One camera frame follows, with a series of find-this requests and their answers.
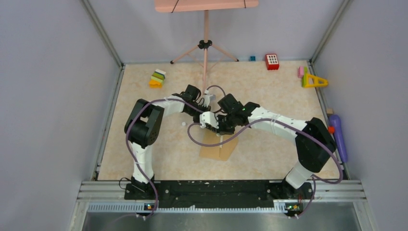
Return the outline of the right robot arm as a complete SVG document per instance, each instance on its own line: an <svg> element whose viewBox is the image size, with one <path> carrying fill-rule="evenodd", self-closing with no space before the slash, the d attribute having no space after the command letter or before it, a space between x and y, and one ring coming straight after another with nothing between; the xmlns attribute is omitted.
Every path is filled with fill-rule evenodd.
<svg viewBox="0 0 408 231"><path fill-rule="evenodd" d="M297 162L283 180L282 192L295 198L302 185L319 173L337 149L337 145L323 121L313 117L297 120L274 113L254 102L242 104L232 94L219 102L222 115L203 112L200 125L219 135L231 135L237 126L270 132L290 141L297 151Z"/></svg>

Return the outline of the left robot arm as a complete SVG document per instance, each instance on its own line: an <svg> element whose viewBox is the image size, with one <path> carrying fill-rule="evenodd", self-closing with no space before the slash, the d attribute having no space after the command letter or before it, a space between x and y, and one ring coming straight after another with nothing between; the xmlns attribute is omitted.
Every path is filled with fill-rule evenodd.
<svg viewBox="0 0 408 231"><path fill-rule="evenodd" d="M169 97L147 101L138 99L125 123L127 146L134 158L134 171L130 179L136 193L143 199L152 197L153 177L152 150L157 140L163 118L175 113L186 113L199 122L200 114L211 109L210 102L214 95L204 95L193 85L188 85L181 93Z"/></svg>

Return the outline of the brown kraft envelope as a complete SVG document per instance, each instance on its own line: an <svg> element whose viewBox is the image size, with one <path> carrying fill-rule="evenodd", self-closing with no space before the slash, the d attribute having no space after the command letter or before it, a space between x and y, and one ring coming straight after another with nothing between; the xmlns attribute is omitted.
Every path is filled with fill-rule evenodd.
<svg viewBox="0 0 408 231"><path fill-rule="evenodd" d="M232 135L223 135L223 141L226 141L227 139L231 138ZM206 130L204 133L204 137L202 140L202 143L204 144L215 144L219 143L220 137L211 132ZM220 149L219 146L215 147L204 147L202 146L200 149L199 156L201 158L207 158L207 159L214 159L218 161L227 161L233 151L235 150L235 147L237 146L239 140L238 138L234 138L233 140L225 143L222 145L222 148Z"/></svg>

